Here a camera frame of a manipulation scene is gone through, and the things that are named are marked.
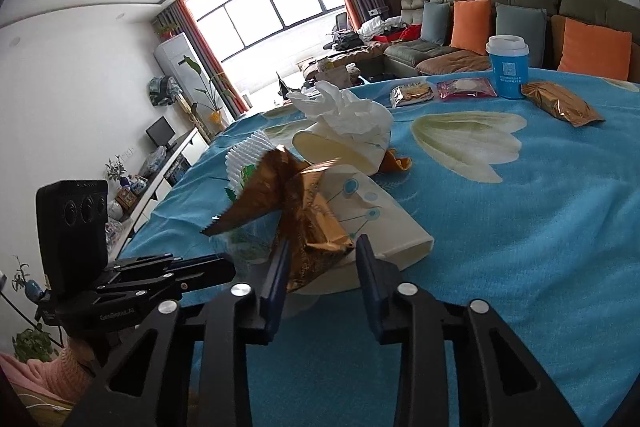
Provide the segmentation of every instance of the sofa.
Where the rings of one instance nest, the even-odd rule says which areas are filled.
[[[402,20],[409,25],[421,24],[425,2],[445,3],[463,0],[402,0]],[[591,25],[631,32],[632,52],[628,80],[640,82],[640,9],[619,0],[491,0],[493,10],[492,34],[495,34],[495,4],[543,8],[548,17],[546,25],[543,68],[556,70],[562,57],[564,22],[567,17]],[[399,78],[412,76],[484,71],[491,69],[489,58],[448,45],[451,40],[453,10],[450,14],[449,35],[444,45],[417,39],[397,42],[386,48],[385,73]]]

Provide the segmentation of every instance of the gray pillow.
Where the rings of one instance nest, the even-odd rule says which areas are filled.
[[[529,67],[541,68],[545,56],[546,10],[495,4],[495,34],[517,35],[529,46]]]
[[[444,44],[449,29],[450,3],[426,2],[422,12],[420,38],[439,46]]]

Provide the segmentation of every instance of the white cup lid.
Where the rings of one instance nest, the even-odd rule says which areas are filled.
[[[529,47],[524,39],[517,35],[494,35],[489,37],[486,52],[492,55],[520,57],[529,54]]]

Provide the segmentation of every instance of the blue coffee cup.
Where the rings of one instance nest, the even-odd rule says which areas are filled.
[[[489,37],[487,53],[494,68],[495,90],[503,98],[524,98],[520,85],[529,82],[529,47],[522,37]]]

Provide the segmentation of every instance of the pink snack package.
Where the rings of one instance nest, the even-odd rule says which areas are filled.
[[[485,76],[477,78],[456,78],[436,84],[441,100],[448,98],[466,98],[476,96],[478,98],[492,98],[498,96],[489,79]]]

